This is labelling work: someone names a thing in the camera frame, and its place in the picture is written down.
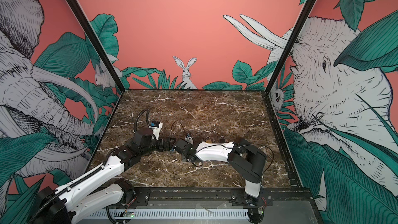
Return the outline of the brass padlock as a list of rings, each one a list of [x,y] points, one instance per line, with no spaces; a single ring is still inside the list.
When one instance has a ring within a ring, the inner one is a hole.
[[[212,143],[212,140],[211,140],[211,138],[210,138],[209,136],[207,136],[207,137],[205,138],[205,142],[206,142],[206,143]]]

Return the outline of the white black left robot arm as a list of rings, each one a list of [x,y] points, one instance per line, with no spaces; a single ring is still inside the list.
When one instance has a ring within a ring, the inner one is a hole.
[[[121,204],[129,208],[137,201],[134,186],[121,178],[107,188],[99,188],[122,174],[153,151],[170,151],[174,138],[160,138],[159,128],[148,127],[136,131],[124,145],[112,149],[104,162],[55,190],[45,188],[32,205],[29,224],[76,224],[90,214]]]

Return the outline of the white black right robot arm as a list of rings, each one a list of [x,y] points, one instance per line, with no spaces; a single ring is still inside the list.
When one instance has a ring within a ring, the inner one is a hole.
[[[191,144],[179,139],[173,149],[191,163],[197,161],[220,161],[231,165],[245,179],[245,193],[257,199],[260,195],[266,154],[244,138],[236,142]]]

